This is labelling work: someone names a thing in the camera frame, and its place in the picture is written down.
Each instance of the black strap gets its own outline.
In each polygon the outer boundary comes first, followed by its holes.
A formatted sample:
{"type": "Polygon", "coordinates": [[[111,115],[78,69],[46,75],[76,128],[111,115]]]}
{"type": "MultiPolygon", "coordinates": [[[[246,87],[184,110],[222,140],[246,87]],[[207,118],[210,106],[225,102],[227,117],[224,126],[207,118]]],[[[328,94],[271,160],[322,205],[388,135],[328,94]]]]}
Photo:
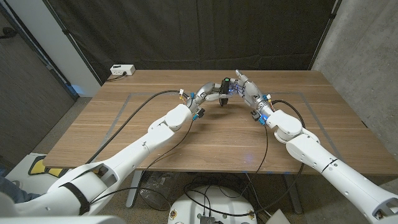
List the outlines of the black strap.
{"type": "Polygon", "coordinates": [[[79,215],[82,215],[82,214],[90,211],[90,203],[87,201],[86,196],[73,183],[67,182],[67,183],[61,185],[61,187],[66,187],[79,200],[80,205],[81,205],[79,215]]]}

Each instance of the concrete wall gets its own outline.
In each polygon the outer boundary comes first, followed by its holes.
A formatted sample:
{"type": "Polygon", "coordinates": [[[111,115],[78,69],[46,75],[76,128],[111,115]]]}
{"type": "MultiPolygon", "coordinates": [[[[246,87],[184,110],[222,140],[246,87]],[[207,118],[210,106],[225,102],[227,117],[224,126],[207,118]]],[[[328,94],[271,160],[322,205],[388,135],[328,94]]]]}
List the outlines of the concrete wall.
{"type": "Polygon", "coordinates": [[[7,0],[80,96],[101,88],[42,0],[7,0]]]}
{"type": "Polygon", "coordinates": [[[398,160],[398,1],[344,0],[312,70],[398,160]]]}

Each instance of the power strip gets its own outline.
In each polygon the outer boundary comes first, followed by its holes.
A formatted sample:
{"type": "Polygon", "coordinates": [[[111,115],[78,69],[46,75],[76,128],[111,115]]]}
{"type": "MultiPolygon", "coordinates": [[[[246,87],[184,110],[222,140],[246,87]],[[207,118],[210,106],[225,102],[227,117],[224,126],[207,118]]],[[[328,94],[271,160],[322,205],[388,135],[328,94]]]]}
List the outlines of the power strip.
{"type": "Polygon", "coordinates": [[[132,75],[136,71],[134,65],[113,65],[111,67],[112,75],[123,75],[126,72],[126,75],[132,75]]]}

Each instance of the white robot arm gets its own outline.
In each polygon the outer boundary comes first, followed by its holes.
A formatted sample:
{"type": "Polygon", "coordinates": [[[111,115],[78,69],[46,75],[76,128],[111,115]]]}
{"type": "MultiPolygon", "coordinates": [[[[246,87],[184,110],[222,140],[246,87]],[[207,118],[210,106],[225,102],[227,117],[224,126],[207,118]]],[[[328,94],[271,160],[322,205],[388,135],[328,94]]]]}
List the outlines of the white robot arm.
{"type": "Polygon", "coordinates": [[[90,202],[117,190],[136,166],[171,139],[185,121],[192,119],[193,114],[195,119],[202,117],[205,110],[199,106],[207,95],[216,93],[219,87],[214,83],[203,85],[196,95],[189,98],[187,105],[180,104],[153,122],[143,137],[105,161],[71,170],[59,178],[46,194],[29,202],[15,204],[11,209],[12,214],[18,217],[97,214],[112,195],[92,204],[90,202]]]}
{"type": "Polygon", "coordinates": [[[231,79],[234,81],[231,85],[233,91],[237,91],[255,109],[259,119],[263,119],[270,128],[277,127],[275,137],[286,143],[292,157],[321,173],[370,223],[383,219],[388,221],[389,217],[398,220],[398,195],[380,188],[329,153],[320,145],[316,135],[303,128],[298,119],[281,110],[274,111],[253,82],[239,70],[236,74],[239,80],[231,79]]]}
{"type": "Polygon", "coordinates": [[[200,118],[204,101],[220,99],[223,106],[238,94],[254,109],[253,118],[276,128],[278,141],[296,160],[314,168],[350,200],[371,223],[398,219],[398,195],[392,194],[356,172],[320,145],[319,139],[302,127],[301,122],[281,110],[274,111],[269,97],[239,70],[238,79],[225,78],[222,84],[207,83],[192,94],[186,105],[178,105],[149,126],[148,133],[101,162],[77,167],[58,179],[48,192],[26,203],[18,203],[7,214],[19,217],[95,215],[112,198],[96,198],[119,188],[123,180],[156,148],[163,146],[183,122],[200,118]]]}

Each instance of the table top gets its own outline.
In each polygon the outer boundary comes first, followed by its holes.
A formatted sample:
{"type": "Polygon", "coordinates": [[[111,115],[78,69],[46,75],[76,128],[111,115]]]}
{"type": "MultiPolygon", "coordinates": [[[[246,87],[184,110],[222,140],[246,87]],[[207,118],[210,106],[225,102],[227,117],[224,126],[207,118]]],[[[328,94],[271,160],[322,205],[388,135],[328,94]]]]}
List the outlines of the table top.
{"type": "MultiPolygon", "coordinates": [[[[316,134],[324,148],[363,174],[396,175],[398,163],[381,142],[365,127],[326,78],[317,71],[242,71],[272,100],[285,100],[298,109],[306,128],[316,134]]],[[[84,164],[123,124],[130,114],[154,93],[164,90],[196,92],[206,82],[221,83],[235,78],[225,70],[137,70],[133,76],[105,83],[88,103],[59,142],[44,159],[48,167],[72,168],[84,164]]],[[[182,100],[178,95],[160,95],[151,100],[98,155],[107,159],[147,132],[152,122],[164,116],[182,100]]],[[[221,107],[218,101],[205,102],[204,117],[178,147],[150,170],[195,172],[255,172],[266,151],[266,132],[255,122],[243,100],[235,95],[221,107]]],[[[281,109],[296,116],[289,107],[281,109]]],[[[137,167],[145,169],[158,156],[178,143],[190,122],[173,139],[157,149],[137,167]]],[[[297,173],[300,163],[267,128],[269,144],[260,173],[297,173]]],[[[310,167],[304,174],[316,174],[310,167]]]]}

